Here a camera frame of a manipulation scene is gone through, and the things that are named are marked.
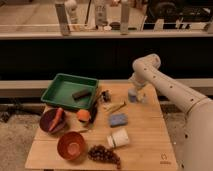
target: red bowl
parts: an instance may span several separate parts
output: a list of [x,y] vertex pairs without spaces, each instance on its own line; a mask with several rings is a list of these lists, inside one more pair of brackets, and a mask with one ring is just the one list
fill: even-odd
[[56,125],[56,127],[52,131],[49,131],[50,125],[52,124],[52,121],[55,118],[56,112],[57,112],[57,108],[50,109],[41,116],[39,126],[44,132],[54,134],[65,127],[66,125],[65,112],[63,112],[59,123]]
[[66,160],[75,160],[86,150],[83,136],[78,132],[68,132],[58,141],[58,154]]

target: orange fruit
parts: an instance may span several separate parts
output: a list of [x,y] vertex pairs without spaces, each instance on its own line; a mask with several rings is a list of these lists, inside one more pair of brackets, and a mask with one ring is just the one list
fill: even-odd
[[80,121],[88,122],[90,119],[90,112],[86,109],[80,109],[77,112],[77,118]]

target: green plastic tray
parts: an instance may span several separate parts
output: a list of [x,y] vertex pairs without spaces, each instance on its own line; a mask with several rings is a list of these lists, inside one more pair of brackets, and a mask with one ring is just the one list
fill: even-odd
[[[98,80],[68,74],[57,74],[41,97],[41,101],[66,109],[89,109],[95,97]],[[83,89],[91,91],[90,96],[74,100],[72,94]]]

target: blue block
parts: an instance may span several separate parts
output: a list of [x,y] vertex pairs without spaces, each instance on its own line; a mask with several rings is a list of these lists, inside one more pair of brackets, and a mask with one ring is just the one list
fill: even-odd
[[108,118],[110,127],[116,127],[127,124],[127,116],[124,113],[112,114]]

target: floor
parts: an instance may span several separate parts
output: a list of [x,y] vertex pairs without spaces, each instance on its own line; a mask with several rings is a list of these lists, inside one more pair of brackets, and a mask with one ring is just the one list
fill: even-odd
[[[177,163],[180,165],[184,143],[185,117],[173,105],[165,105],[163,103],[161,107]],[[42,111],[44,105],[37,105],[37,108]],[[24,165],[39,119],[40,116],[38,115],[18,113],[13,115],[7,123],[0,122],[1,171],[27,171]]]

